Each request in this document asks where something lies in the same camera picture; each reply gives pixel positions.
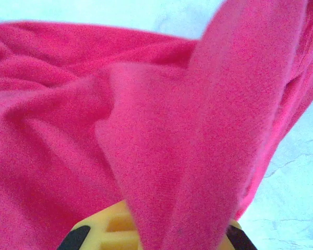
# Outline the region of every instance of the pink sleeve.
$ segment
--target pink sleeve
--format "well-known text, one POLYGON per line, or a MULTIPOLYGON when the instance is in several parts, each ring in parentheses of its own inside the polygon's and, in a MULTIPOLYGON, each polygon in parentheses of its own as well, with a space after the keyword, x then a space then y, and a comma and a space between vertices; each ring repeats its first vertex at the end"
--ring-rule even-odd
POLYGON ((227 1, 200 41, 0 24, 0 249, 126 199, 149 249, 214 249, 313 101, 313 0, 227 1))

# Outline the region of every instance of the pink fabric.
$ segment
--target pink fabric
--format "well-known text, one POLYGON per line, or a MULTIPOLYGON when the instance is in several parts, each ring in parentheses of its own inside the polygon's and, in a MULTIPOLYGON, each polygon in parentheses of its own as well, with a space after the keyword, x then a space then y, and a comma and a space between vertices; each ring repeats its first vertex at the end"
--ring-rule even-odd
POLYGON ((227 1, 200 41, 0 24, 0 249, 127 199, 149 249, 214 249, 313 101, 313 0, 227 1))

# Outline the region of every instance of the yellow plastic object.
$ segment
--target yellow plastic object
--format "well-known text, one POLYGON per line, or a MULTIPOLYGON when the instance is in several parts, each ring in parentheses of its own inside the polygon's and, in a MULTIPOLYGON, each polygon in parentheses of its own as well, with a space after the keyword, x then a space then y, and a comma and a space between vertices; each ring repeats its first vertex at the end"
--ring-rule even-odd
MULTIPOLYGON (((230 226, 243 232, 234 220, 230 226)), ((241 234, 228 231, 218 250, 256 249, 243 246, 245 240, 241 234)), ((58 250, 142 250, 142 246, 130 211, 121 201, 77 223, 58 250)))

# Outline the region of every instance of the white marble surface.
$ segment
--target white marble surface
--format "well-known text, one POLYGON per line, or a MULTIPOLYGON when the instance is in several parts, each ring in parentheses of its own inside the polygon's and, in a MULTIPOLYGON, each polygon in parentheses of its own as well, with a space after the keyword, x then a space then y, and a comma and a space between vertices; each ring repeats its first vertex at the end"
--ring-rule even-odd
MULTIPOLYGON (((199 38, 222 2, 1 0, 0 21, 97 23, 199 38)), ((280 144, 240 223, 258 250, 313 249, 313 103, 280 144)))

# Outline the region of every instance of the pink cloth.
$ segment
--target pink cloth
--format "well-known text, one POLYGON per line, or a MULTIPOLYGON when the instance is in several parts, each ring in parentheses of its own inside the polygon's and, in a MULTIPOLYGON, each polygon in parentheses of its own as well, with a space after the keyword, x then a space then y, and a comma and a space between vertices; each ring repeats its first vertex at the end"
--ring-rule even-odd
POLYGON ((227 1, 200 41, 0 24, 0 249, 127 199, 145 250, 214 249, 313 101, 313 0, 227 1))

